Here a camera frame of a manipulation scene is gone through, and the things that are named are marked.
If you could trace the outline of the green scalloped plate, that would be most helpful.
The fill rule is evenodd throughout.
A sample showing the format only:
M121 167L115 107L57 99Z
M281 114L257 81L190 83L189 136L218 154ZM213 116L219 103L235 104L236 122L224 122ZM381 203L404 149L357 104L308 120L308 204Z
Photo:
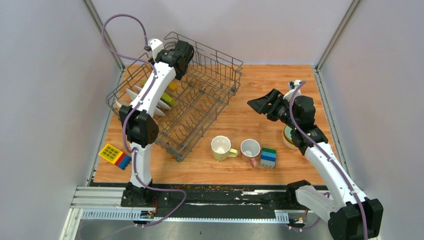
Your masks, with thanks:
M176 83L174 83L173 81L171 81L168 84L168 86L167 86L166 89L167 90L170 90L171 92L175 92L177 90L177 85L176 85ZM169 94L167 94L166 92L164 92L162 94L161 100L164 101L165 103L167 103L170 106L173 106L173 105L175 105L177 103L176 100L173 97L171 97Z

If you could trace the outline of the grey wire dish rack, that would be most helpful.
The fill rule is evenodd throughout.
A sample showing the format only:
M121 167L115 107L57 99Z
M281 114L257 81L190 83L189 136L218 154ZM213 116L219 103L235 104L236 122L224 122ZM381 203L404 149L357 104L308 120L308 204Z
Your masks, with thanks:
M162 39L166 50L178 41L191 44L194 56L187 73L174 81L177 89L165 90L173 102L162 109L164 116L155 116L159 126L155 146L181 162L236 95L243 61L174 31Z

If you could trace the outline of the red and teal floral plate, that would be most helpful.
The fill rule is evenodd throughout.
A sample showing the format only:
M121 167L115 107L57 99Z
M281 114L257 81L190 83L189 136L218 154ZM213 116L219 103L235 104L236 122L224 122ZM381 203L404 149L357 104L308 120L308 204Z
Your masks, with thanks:
M138 96L138 94L136 94L135 92L133 92L132 90L130 90L128 88L126 88L125 91L129 95L129 97L130 97L131 100L134 100ZM155 115L158 115L158 116L161 116L161 117L164 117L165 116L165 113L162 112L158 107L155 108L154 114Z

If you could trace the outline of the cream and pink plate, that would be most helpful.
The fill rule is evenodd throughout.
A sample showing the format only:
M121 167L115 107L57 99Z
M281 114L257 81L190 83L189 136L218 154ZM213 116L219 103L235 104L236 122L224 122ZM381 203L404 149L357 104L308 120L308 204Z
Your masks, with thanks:
M118 111L121 109L122 106L123 104L119 100L116 100L114 102L114 108L117 109Z

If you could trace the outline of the yellow polka dot plate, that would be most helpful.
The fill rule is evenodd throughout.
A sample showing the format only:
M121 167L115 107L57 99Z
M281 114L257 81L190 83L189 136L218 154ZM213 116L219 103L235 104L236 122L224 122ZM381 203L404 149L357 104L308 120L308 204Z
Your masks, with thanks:
M177 70L165 62L152 62L151 75L144 84L143 89L146 89L148 94L159 94L165 91L175 92L177 85L175 79Z

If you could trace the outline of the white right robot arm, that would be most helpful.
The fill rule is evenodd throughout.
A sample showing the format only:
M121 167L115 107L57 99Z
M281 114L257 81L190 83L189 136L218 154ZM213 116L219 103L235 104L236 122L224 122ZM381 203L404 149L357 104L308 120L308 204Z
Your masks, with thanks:
M301 154L312 163L330 193L325 197L310 183L294 182L285 195L292 209L305 206L327 223L335 240L368 240L379 236L384 207L370 199L348 176L337 160L328 138L315 124L316 108L311 97L290 97L273 89L247 104L270 121L281 121L291 129L291 140Z

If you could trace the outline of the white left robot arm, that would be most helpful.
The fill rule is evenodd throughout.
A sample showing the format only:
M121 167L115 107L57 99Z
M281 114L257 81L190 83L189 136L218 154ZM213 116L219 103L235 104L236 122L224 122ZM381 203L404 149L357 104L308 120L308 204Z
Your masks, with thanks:
M131 177L124 197L136 206L146 207L153 201L150 171L152 145L159 135L153 116L169 83L181 80L194 56L194 47L183 40L172 49L165 49L158 39L149 42L151 58L146 61L152 72L141 91L126 106L119 108L125 148L131 153Z

